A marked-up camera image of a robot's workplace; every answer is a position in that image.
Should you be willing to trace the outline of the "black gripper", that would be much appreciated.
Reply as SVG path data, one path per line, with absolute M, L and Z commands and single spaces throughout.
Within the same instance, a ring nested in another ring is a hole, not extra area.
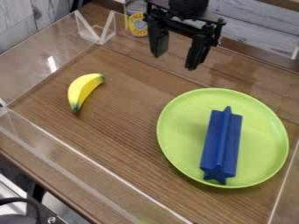
M 192 36 L 185 68 L 192 71 L 206 58 L 209 50 L 218 45 L 222 17 L 208 12 L 209 0 L 144 0 L 144 21 L 152 55 L 157 58 L 168 50 L 169 32 L 174 30 Z

